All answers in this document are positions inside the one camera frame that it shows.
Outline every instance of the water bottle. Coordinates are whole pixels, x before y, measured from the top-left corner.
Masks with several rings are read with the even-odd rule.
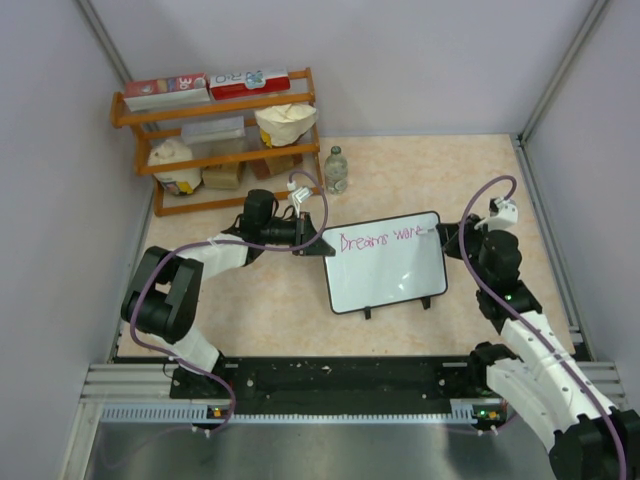
[[[333,195],[340,195],[347,188],[347,159],[340,147],[331,147],[331,155],[324,162],[324,184]]]

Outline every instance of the whiteboard frame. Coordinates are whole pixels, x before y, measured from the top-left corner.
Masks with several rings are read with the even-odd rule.
[[[354,223],[345,223],[344,225],[335,225],[333,227],[325,228],[324,231],[326,232],[327,230],[335,230],[336,228],[355,227],[357,225],[365,225],[367,223],[379,223],[387,220],[396,220],[398,218],[416,217],[416,216],[425,215],[428,213],[432,213],[438,218],[438,223],[436,225],[439,225],[441,223],[440,214],[438,212],[436,212],[435,210],[427,210],[424,212],[408,213],[406,215],[396,215],[395,217],[376,218],[375,220],[366,220],[364,222],[354,222]],[[447,277],[447,263],[446,263],[446,259],[444,258],[444,252],[440,250],[440,254],[442,255],[442,269],[444,270],[444,290],[441,293],[436,293],[435,295],[428,295],[426,297],[407,298],[405,300],[400,300],[398,302],[383,303],[381,305],[374,305],[374,306],[365,307],[365,308],[356,308],[354,310],[347,310],[344,312],[336,312],[333,309],[333,303],[331,302],[331,282],[329,282],[329,273],[327,272],[327,257],[325,256],[322,259],[322,264],[324,265],[324,278],[325,278],[325,281],[327,282],[327,292],[329,293],[329,308],[335,315],[346,315],[348,313],[354,313],[354,312],[365,312],[366,314],[367,311],[371,312],[374,308],[388,307],[389,305],[397,305],[398,303],[413,302],[416,300],[422,300],[423,298],[431,299],[434,297],[439,297],[440,295],[444,295],[449,290],[449,278]]]

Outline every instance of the brown box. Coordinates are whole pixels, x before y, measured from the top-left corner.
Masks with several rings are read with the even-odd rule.
[[[302,163],[302,155],[282,155],[280,157],[267,157],[262,160],[249,162],[251,171],[258,180],[278,175],[291,170]]]
[[[233,190],[240,186],[244,163],[222,163],[202,170],[202,181],[207,188]]]

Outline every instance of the beige floor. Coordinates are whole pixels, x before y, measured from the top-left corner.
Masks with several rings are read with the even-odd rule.
[[[439,212],[458,221],[475,191],[491,178],[521,175],[509,138],[491,136],[413,136],[322,139],[322,158],[340,145],[350,161],[349,187],[330,196],[329,225]],[[264,184],[285,188],[284,176]],[[474,211],[487,212],[488,199],[506,192],[496,186]],[[552,327],[571,348],[558,297],[530,201],[520,183],[515,199],[520,220],[523,280],[542,303]],[[322,201],[307,207],[314,223]],[[227,228],[240,208],[153,218],[147,245],[166,248],[206,239]],[[449,290],[424,311],[420,302],[382,307],[365,321],[361,313],[334,315],[329,308],[323,262],[291,254],[264,253],[253,265],[235,269],[202,285],[196,324],[225,355],[441,355],[467,354],[479,342],[500,341],[480,314],[476,286],[460,261],[447,259]],[[149,355],[125,329],[119,355]]]

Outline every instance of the food package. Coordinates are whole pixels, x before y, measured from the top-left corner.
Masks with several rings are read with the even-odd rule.
[[[249,162],[251,171],[258,180],[264,180],[278,175],[279,173],[291,170],[302,163],[302,155],[280,155],[278,157],[267,157]]]
[[[211,94],[216,100],[281,92],[291,88],[285,68],[271,68],[246,73],[211,75]]]
[[[188,162],[193,160],[193,153],[182,141],[169,138],[151,150],[147,163],[166,165],[167,163]],[[172,172],[154,173],[164,189],[173,195],[190,195],[202,182],[199,168],[187,168]]]
[[[202,181],[207,188],[233,190],[240,186],[243,172],[243,162],[213,165],[202,171]]]
[[[207,103],[211,101],[207,83],[205,73],[128,82],[125,85],[124,102],[132,112]]]
[[[304,135],[318,119],[315,107],[303,103],[276,105],[255,111],[256,122],[267,146],[283,147]]]

